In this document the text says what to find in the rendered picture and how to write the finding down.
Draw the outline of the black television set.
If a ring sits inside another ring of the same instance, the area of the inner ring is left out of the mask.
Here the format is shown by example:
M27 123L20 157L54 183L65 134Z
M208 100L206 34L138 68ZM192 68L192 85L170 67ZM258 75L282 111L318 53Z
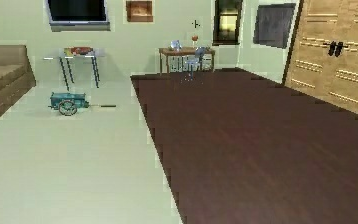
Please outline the black television set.
M44 0L52 32L110 31L106 0Z

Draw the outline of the brown framed picture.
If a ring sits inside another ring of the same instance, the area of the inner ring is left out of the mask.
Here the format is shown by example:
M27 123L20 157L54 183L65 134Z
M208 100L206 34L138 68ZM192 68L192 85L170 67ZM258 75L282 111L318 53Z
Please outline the brown framed picture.
M152 22L152 1L127 1L126 12L128 22Z

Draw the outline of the glass table with black legs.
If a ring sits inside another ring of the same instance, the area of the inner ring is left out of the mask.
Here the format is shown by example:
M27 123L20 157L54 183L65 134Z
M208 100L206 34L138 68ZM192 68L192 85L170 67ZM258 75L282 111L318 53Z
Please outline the glass table with black legs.
M74 83L73 71L71 68L71 60L76 58L89 59L92 68L92 74L95 81L95 86L99 87L100 73L98 68L97 59L105 56L105 50L102 48L93 48L94 51L90 55L86 56L72 56L68 57L64 53L65 48L59 48L51 55L44 57L44 60L57 60L62 71L62 77L67 90L70 90L69 83Z

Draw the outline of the brown sofa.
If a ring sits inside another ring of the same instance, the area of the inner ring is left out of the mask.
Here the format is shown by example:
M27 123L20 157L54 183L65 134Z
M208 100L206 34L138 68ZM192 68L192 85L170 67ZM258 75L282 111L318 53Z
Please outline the brown sofa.
M0 45L0 117L36 86L25 45Z

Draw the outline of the blue grey chair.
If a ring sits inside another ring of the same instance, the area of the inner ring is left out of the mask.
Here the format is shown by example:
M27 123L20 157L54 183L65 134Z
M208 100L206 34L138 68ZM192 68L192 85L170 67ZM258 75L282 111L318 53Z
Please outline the blue grey chair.
M194 53L194 57L185 61L189 66L189 77L194 77L194 69L196 66L200 65L203 59L203 56L206 53L205 47L197 47Z

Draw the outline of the teal toy cart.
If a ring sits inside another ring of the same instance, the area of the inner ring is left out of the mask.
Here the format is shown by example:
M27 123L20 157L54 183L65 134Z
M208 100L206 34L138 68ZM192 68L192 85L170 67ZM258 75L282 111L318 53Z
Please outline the teal toy cart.
M85 93L56 93L50 96L49 108L58 111L63 116L73 116L79 109L115 108L115 105L91 104L86 100Z

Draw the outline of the light wooden door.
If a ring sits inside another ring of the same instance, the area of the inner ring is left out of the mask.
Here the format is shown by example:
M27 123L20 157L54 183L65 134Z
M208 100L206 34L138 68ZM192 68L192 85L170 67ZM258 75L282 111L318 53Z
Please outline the light wooden door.
M303 0L285 85L358 115L358 0ZM326 43L343 42L339 57Z

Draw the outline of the dark window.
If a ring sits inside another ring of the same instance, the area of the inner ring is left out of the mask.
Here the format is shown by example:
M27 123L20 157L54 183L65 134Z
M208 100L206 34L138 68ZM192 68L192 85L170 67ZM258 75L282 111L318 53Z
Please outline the dark window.
M215 0L213 45L237 45L243 0Z

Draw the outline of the brown wooden table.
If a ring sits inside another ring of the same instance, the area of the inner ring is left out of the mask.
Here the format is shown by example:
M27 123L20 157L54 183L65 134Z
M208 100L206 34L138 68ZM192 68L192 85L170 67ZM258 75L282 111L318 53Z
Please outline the brown wooden table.
M205 53L211 56L211 65L209 71L214 71L216 51L212 48L207 48ZM163 69L166 69L166 73L170 72L170 63L169 63L170 56L179 57L179 56L189 56L194 54L195 54L194 47L182 47L179 51L171 50L169 47L160 48L159 49L160 74L163 74Z

